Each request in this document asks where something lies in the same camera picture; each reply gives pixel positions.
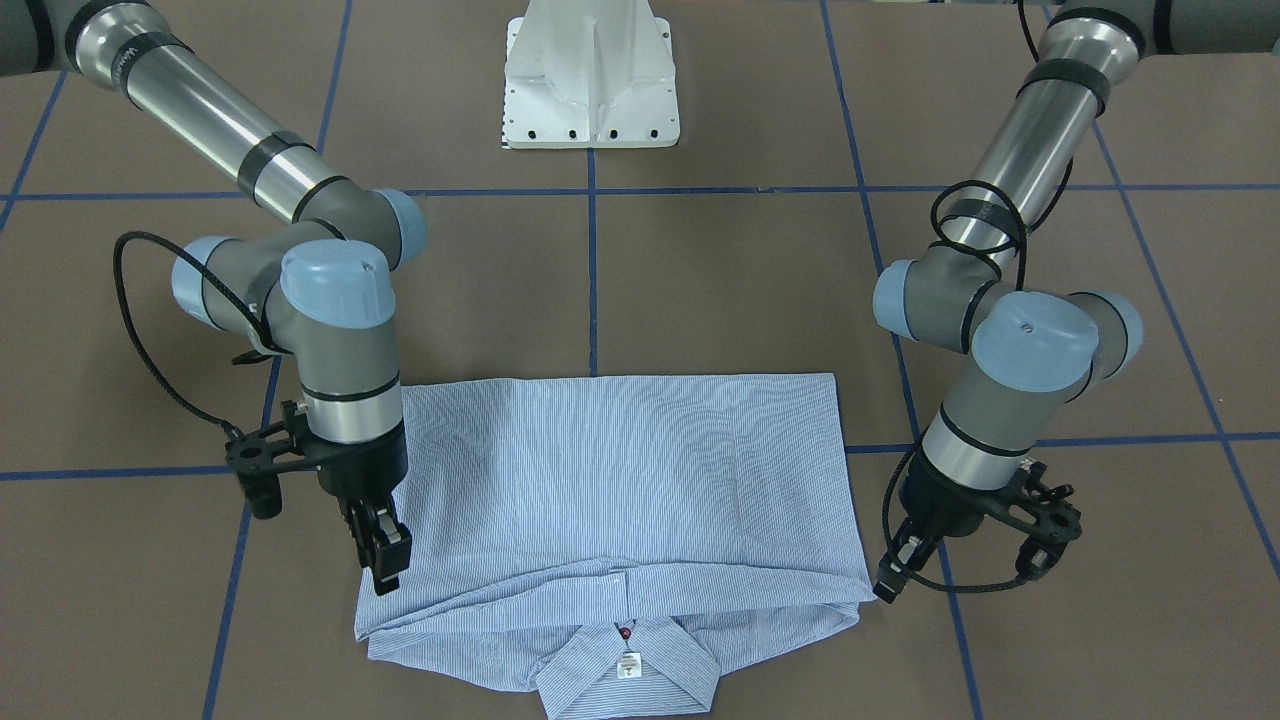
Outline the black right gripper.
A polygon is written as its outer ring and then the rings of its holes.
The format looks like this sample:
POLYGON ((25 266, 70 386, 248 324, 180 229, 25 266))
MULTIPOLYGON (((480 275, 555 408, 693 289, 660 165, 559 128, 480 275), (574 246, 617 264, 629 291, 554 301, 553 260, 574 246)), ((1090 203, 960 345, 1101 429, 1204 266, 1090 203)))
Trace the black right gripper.
POLYGON ((316 439, 320 486, 338 498, 352 534, 357 560, 369 569, 376 596, 399 588, 399 575, 410 568, 412 534, 394 515, 393 493, 408 471, 404 423, 385 434, 352 445, 316 439), (372 525, 372 546, 366 527, 372 525))

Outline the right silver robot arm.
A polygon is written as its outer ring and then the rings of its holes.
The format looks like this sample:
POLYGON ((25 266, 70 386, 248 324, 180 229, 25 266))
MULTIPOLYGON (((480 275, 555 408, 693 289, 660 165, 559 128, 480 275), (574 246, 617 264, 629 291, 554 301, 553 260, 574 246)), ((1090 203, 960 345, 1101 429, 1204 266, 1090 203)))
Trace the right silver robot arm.
POLYGON ((282 511, 282 474, 316 471, 374 592, 396 591, 412 534, 393 500, 408 459, 390 274, 425 249, 419 205, 401 191, 364 190, 330 167, 202 61, 150 3, 5 1, 3 74, 50 70, 119 94, 282 222, 260 240, 212 236, 183 247, 142 231, 122 234, 111 256, 122 320, 163 389, 225 434, 227 465, 253 516, 282 511), (128 306, 123 260, 134 241, 173 252, 172 293, 186 313, 248 340, 238 363, 294 359, 302 400, 283 404, 279 421, 243 430, 174 392, 128 306))

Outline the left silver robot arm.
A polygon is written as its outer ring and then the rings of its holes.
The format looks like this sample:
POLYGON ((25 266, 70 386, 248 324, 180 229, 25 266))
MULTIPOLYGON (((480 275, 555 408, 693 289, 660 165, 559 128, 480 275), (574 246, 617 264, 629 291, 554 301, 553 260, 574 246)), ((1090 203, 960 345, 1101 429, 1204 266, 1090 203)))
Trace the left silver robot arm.
POLYGON ((879 600, 893 602, 910 582, 950 594, 1010 591, 1041 579, 1080 536, 1073 488, 1044 484, 1046 466, 1030 451, 1060 407, 1135 357, 1144 327, 1116 293, 1028 290, 1030 237, 1056 206, 1085 132, 1142 60, 1271 53, 1277 24, 1275 1, 1065 1, 1029 41, 1033 65, 977 169, 931 205, 931 245, 876 284, 882 328, 965 357, 886 489, 883 506, 899 500, 905 516, 884 530, 879 600), (942 541, 986 519, 1021 534, 1011 580, 924 579, 942 541))

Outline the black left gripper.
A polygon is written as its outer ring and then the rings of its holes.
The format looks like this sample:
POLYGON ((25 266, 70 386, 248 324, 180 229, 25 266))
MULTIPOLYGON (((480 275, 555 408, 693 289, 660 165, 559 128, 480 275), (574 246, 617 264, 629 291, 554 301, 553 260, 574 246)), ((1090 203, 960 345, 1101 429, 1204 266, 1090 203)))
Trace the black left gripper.
POLYGON ((914 451, 899 491, 905 511, 899 544, 890 543, 878 562, 876 596, 893 603, 938 543, 945 537, 973 534, 986 516, 986 505, 996 497, 993 489, 973 489, 951 480, 923 451, 914 451))

